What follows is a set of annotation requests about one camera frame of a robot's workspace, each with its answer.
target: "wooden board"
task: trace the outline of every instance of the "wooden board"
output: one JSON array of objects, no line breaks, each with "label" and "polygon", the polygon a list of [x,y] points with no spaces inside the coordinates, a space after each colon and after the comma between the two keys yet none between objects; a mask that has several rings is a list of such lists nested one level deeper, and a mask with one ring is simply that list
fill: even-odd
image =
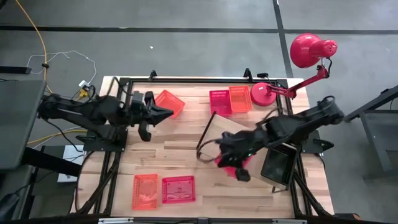
[{"label": "wooden board", "polygon": [[[101,88],[101,95],[108,90],[111,77],[105,77]],[[292,86],[301,79],[288,79]],[[155,128],[151,127],[152,141],[142,142],[136,128],[129,130],[128,144],[122,155],[118,180],[113,201],[112,216],[129,217],[228,217],[228,218],[292,218],[292,199],[290,191],[272,194],[272,186],[253,178],[250,182],[238,182],[228,177],[223,169],[214,163],[202,164],[196,159],[195,147],[210,119],[210,105],[208,92],[210,90],[228,89],[228,84],[219,83],[135,83],[135,91],[153,91],[155,96],[167,89],[186,103],[178,118],[168,119]],[[111,91],[116,94],[116,87]],[[219,124],[217,131],[228,128],[231,132],[239,129],[252,129],[269,110],[276,105],[266,108],[253,106],[248,113],[233,114],[225,123],[216,119]],[[297,92],[292,102],[293,111],[298,113],[308,108],[305,89]],[[261,155],[257,156],[257,163],[261,164]],[[100,179],[103,152],[95,152],[88,159],[78,183],[79,207],[93,193]],[[303,155],[303,164],[307,183],[310,190],[325,207],[333,213],[328,184],[323,165],[317,157]],[[131,210],[132,183],[135,174],[158,174],[160,178],[180,175],[194,175],[197,188],[197,201],[192,203],[167,204],[161,203],[157,210]],[[298,191],[300,207],[304,211],[301,191]]]}]

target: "concrete floor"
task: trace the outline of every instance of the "concrete floor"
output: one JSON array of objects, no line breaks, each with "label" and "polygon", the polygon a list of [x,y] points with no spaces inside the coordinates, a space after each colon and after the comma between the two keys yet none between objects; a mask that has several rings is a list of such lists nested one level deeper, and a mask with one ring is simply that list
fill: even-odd
[{"label": "concrete floor", "polygon": [[[181,33],[171,29],[170,32],[42,32],[48,52],[77,50],[94,60],[98,74],[92,84],[96,86],[100,86],[105,75],[149,75],[153,69],[159,75],[240,77],[249,67],[253,73],[268,72],[270,77],[308,78],[315,74],[315,67],[300,69],[291,62],[291,65],[284,63],[284,59],[289,62],[284,58],[288,52],[281,51],[284,46],[289,49],[298,29],[329,33],[320,37],[335,39],[339,45],[332,58],[331,77],[307,88],[312,106],[324,96],[334,95],[339,107],[349,113],[398,83],[393,66],[398,58],[398,1],[395,0],[279,0],[279,21],[275,19],[276,0],[24,0],[21,3],[38,26],[238,28],[267,32]],[[1,24],[30,25],[14,1],[0,11]],[[35,32],[0,31],[0,64],[25,66],[32,54],[42,54]],[[31,67],[38,71],[41,63],[42,59],[36,58]],[[78,89],[77,84],[89,80],[93,72],[92,63],[83,57],[71,54],[67,60],[60,55],[50,63],[48,82],[57,93],[72,95]],[[18,78],[38,79],[42,75]],[[73,126],[62,121],[56,124],[62,129]],[[34,130],[31,139],[56,131],[40,120]],[[321,128],[320,134],[335,143],[325,153],[335,212],[358,213],[364,220],[398,223],[398,182],[362,180],[362,175],[379,170],[380,164],[369,147],[360,120]],[[48,145],[66,143],[56,138]]]}]

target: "lamp arm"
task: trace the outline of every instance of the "lamp arm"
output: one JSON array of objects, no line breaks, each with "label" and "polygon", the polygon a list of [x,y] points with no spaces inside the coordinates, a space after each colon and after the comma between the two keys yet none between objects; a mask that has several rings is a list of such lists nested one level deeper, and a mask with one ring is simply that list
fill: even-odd
[{"label": "lamp arm", "polygon": [[321,79],[324,79],[324,78],[329,78],[330,74],[329,74],[328,70],[325,68],[324,65],[318,65],[317,66],[317,70],[318,70],[317,74],[314,75],[313,77],[311,77],[309,79],[306,79],[306,80],[300,82],[299,84],[294,85],[294,86],[292,86],[292,87],[290,87],[288,89],[277,87],[277,86],[274,86],[274,85],[267,85],[269,93],[270,92],[274,92],[276,94],[287,96],[287,97],[289,97],[291,99],[294,99],[297,96],[296,91],[298,89],[303,88],[303,87],[305,87],[305,86],[307,86],[307,85],[309,85],[311,83],[314,83],[314,82],[316,82],[318,80],[321,80]]}]

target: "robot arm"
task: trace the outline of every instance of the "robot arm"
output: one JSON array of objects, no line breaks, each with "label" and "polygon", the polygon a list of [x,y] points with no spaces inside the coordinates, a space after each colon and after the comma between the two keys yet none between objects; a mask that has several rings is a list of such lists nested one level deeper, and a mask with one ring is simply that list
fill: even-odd
[{"label": "robot arm", "polygon": [[343,117],[334,97],[328,96],[301,113],[264,118],[253,131],[224,132],[222,138],[215,141],[221,151],[218,167],[235,167],[237,179],[249,181],[250,175],[243,169],[243,162],[249,156],[263,147],[272,149],[284,142],[300,144],[312,131],[323,125],[339,124]]},{"label": "robot arm", "polygon": [[85,103],[67,100],[57,94],[43,96],[38,109],[38,117],[64,119],[96,134],[96,137],[114,142],[120,129],[139,125],[139,135],[143,141],[150,141],[148,124],[155,126],[173,115],[173,111],[155,105],[154,94],[148,91],[145,97],[135,91],[131,102],[126,106],[114,96],[94,96]]}]

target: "red plastic basket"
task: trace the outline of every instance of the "red plastic basket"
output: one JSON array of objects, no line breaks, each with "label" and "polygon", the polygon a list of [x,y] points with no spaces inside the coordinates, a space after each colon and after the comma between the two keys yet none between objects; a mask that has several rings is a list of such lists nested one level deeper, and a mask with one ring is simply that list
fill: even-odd
[{"label": "red plastic basket", "polygon": [[185,103],[171,94],[167,90],[163,90],[155,99],[156,105],[174,111],[171,118],[176,118],[185,106]]},{"label": "red plastic basket", "polygon": [[229,95],[233,113],[242,113],[251,110],[252,106],[248,86],[230,86]]},{"label": "red plastic basket", "polygon": [[185,203],[195,200],[195,178],[192,175],[162,179],[163,203]]},{"label": "red plastic basket", "polygon": [[157,174],[134,176],[132,191],[133,210],[154,210],[157,208]]},{"label": "red plastic basket", "polygon": [[228,116],[232,113],[231,100],[229,98],[229,90],[210,91],[210,113],[214,111],[218,115]]}]

